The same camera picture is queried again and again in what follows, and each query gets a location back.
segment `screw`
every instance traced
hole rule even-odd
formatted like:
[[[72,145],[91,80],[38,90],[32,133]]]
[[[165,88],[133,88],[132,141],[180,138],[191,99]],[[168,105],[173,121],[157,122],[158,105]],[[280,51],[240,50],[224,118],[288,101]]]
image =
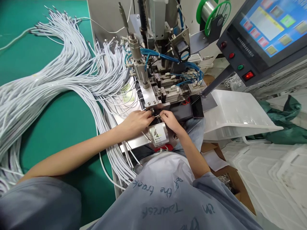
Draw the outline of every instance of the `screw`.
[[[221,18],[218,22],[217,22],[217,26],[220,26],[223,23],[224,19]]]

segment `green bag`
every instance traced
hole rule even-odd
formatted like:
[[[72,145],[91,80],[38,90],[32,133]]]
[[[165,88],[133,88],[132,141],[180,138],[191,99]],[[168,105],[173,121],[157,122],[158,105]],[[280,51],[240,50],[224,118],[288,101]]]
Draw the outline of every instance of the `green bag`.
[[[259,101],[259,104],[274,124],[282,126],[284,129],[252,135],[248,136],[248,138],[253,140],[265,138],[274,144],[294,145],[307,143],[307,130],[291,122],[302,109],[302,105],[294,97],[291,95],[288,96],[283,111],[273,109],[267,101]]]

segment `wrist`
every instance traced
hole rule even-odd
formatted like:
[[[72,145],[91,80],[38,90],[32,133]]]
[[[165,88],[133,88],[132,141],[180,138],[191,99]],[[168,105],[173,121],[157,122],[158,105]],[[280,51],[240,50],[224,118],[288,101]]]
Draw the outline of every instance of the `wrist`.
[[[187,135],[187,132],[185,131],[185,129],[180,126],[180,129],[178,131],[175,132],[178,138],[184,137],[185,135]]]
[[[122,128],[120,124],[110,129],[108,132],[110,133],[110,136],[112,136],[115,144],[126,140],[127,132]]]

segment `spool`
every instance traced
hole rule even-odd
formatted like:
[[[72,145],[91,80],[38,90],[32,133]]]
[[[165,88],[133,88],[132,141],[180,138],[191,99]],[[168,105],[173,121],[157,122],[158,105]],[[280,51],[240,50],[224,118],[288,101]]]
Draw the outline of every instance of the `spool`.
[[[198,24],[201,23],[201,20],[205,21],[205,35],[209,36],[213,19],[218,15],[222,15],[224,18],[223,25],[225,25],[230,11],[231,4],[229,1],[224,1],[219,4],[218,0],[201,0],[197,7],[196,20]]]

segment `red switch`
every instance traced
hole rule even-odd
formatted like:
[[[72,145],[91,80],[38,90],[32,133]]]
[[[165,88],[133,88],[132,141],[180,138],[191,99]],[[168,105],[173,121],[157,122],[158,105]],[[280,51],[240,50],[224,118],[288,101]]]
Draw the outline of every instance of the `red switch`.
[[[227,46],[227,42],[222,42],[221,43],[221,48],[224,49]]]
[[[243,75],[243,78],[245,79],[245,81],[251,79],[252,77],[254,77],[254,73],[249,71],[248,73],[246,73],[245,75]]]
[[[229,58],[233,58],[234,57],[234,53],[229,54]]]

